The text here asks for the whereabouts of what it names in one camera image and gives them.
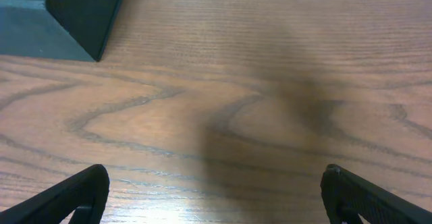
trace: wood grain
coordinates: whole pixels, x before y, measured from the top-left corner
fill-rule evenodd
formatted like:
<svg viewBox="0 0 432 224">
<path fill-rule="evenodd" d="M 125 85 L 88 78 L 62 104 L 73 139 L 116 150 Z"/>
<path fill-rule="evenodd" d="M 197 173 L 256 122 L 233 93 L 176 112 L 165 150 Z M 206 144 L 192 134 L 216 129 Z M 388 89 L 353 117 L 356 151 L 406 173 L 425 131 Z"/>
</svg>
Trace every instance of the wood grain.
<svg viewBox="0 0 432 224">
<path fill-rule="evenodd" d="M 125 0 L 100 63 L 0 57 L 0 210 L 93 163 L 104 223 L 328 223 L 328 163 L 432 211 L 432 0 Z"/>
</svg>

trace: black box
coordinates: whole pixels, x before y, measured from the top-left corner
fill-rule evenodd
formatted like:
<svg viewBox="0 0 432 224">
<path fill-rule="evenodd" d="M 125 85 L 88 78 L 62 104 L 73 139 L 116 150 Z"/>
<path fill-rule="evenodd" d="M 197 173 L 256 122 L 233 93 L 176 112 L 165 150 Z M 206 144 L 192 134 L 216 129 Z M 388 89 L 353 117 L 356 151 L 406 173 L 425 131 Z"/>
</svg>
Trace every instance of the black box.
<svg viewBox="0 0 432 224">
<path fill-rule="evenodd" d="M 99 61 L 121 0 L 0 0 L 0 54 Z"/>
</svg>

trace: wooden surface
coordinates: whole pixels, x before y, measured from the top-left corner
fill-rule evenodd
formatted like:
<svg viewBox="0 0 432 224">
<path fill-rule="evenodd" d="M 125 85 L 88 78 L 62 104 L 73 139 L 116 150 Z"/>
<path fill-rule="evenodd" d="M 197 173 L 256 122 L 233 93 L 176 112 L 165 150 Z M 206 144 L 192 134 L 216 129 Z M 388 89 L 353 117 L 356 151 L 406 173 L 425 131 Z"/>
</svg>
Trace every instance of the wooden surface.
<svg viewBox="0 0 432 224">
<path fill-rule="evenodd" d="M 0 210 L 93 163 L 104 223 L 328 223 L 328 163 L 432 211 L 432 0 L 125 0 L 100 63 L 0 57 Z"/>
</svg>

